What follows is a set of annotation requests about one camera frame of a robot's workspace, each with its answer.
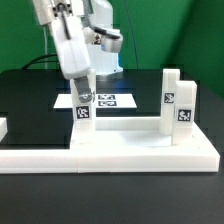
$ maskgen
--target white plastic part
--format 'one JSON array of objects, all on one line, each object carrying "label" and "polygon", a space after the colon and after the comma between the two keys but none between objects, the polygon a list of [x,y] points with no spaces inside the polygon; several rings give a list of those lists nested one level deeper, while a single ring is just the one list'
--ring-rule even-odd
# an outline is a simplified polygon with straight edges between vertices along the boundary
[{"label": "white plastic part", "polygon": [[106,52],[119,53],[123,43],[123,36],[120,34],[119,39],[111,39],[103,36],[101,39],[101,49]]},{"label": "white plastic part", "polygon": [[176,82],[172,144],[186,144],[192,138],[197,85],[194,81]]},{"label": "white plastic part", "polygon": [[62,21],[54,20],[50,26],[64,77],[75,79],[88,74],[90,60],[80,19],[67,17],[70,40],[65,36]]},{"label": "white plastic part", "polygon": [[[91,23],[101,28],[113,28],[113,8],[107,0],[91,0],[94,14],[90,16]],[[109,75],[122,72],[117,53],[104,52],[101,49],[101,35],[96,35],[95,41],[88,44],[91,68],[96,75]]]},{"label": "white plastic part", "polygon": [[7,133],[7,121],[6,118],[0,117],[0,142]]},{"label": "white plastic part", "polygon": [[71,0],[71,4],[72,4],[73,15],[76,15],[76,16],[83,16],[84,15],[83,1],[82,0]]},{"label": "white plastic part", "polygon": [[55,20],[52,0],[32,0],[40,25],[46,25]]},{"label": "white plastic part", "polygon": [[95,33],[92,29],[90,29],[89,27],[85,27],[83,28],[82,31],[85,37],[86,44],[89,44],[95,41]]},{"label": "white plastic part", "polygon": [[161,97],[161,119],[159,131],[163,135],[172,134],[176,81],[180,79],[179,69],[164,69]]},{"label": "white plastic part", "polygon": [[188,144],[170,146],[159,117],[96,118],[94,141],[70,150],[0,150],[0,173],[217,172],[220,156],[195,123]]},{"label": "white plastic part", "polygon": [[78,92],[74,84],[74,80],[70,80],[72,108],[73,108],[73,143],[86,143],[92,141],[95,132],[95,119],[96,119],[96,75],[95,71],[91,70],[87,76],[89,80],[89,87],[92,91],[93,99],[88,103],[81,103],[79,100]]}]

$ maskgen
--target white block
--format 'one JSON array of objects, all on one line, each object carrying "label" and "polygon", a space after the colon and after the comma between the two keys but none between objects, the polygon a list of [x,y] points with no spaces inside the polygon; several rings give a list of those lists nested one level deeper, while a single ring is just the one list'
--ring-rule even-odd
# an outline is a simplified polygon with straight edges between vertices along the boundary
[{"label": "white block", "polygon": [[178,81],[179,79],[179,69],[163,70],[161,118],[159,131],[164,135],[172,134],[176,81]]},{"label": "white block", "polygon": [[94,141],[70,145],[78,172],[218,171],[220,156],[195,123],[187,144],[171,146],[170,136],[159,135],[159,118],[120,119],[97,117]]},{"label": "white block", "polygon": [[193,81],[176,82],[176,100],[172,144],[186,144],[192,137],[197,85]]},{"label": "white block", "polygon": [[84,143],[92,141],[92,135],[95,132],[95,95],[96,95],[96,76],[95,71],[87,76],[89,87],[92,92],[93,99],[88,103],[82,103],[79,100],[78,91],[76,89],[74,80],[70,80],[72,108],[74,118],[74,128],[72,131],[73,141],[77,143]]},{"label": "white block", "polygon": [[71,150],[0,150],[0,173],[78,172]]},{"label": "white block", "polygon": [[5,137],[7,133],[7,122],[6,118],[0,118],[0,141]]}]

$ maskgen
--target white post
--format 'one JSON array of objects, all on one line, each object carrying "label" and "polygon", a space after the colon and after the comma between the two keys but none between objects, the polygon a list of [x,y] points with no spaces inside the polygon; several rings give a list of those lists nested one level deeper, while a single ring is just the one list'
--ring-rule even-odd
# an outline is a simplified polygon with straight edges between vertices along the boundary
[{"label": "white post", "polygon": [[179,79],[179,69],[163,70],[161,116],[159,126],[159,132],[163,135],[172,134],[176,81]]},{"label": "white post", "polygon": [[186,143],[192,136],[197,85],[194,81],[176,82],[172,144]]},{"label": "white post", "polygon": [[72,130],[72,143],[87,143],[91,142],[95,133],[95,120],[96,120],[96,75],[95,70],[87,76],[89,87],[92,92],[92,100],[88,103],[82,103],[78,96],[78,91],[75,86],[74,80],[70,80],[71,96],[72,96],[72,109],[73,109],[73,130]]}]

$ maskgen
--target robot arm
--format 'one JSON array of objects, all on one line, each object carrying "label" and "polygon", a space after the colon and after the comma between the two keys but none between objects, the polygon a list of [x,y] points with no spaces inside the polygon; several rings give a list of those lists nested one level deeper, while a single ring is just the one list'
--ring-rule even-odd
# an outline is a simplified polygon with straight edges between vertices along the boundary
[{"label": "robot arm", "polygon": [[[88,75],[90,59],[86,42],[93,32],[102,35],[102,50],[119,52],[119,32],[96,27],[89,20],[89,0],[32,0],[40,25],[48,25],[54,39],[62,73],[66,79]],[[85,32],[84,25],[90,32]]]}]

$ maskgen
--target black tabletop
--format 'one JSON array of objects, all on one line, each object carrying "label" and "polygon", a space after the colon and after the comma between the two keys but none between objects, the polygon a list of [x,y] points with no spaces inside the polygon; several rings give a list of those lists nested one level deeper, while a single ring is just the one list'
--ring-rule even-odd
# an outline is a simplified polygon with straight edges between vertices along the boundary
[{"label": "black tabletop", "polygon": [[[186,74],[182,78],[191,79]],[[137,109],[99,109],[97,116],[159,116],[162,72],[130,70],[97,77],[97,93],[132,93]],[[223,99],[199,82],[196,123],[221,155],[218,173],[0,175],[0,223],[224,223]],[[71,109],[55,110],[69,93],[59,71],[0,75],[1,149],[69,147]]]}]

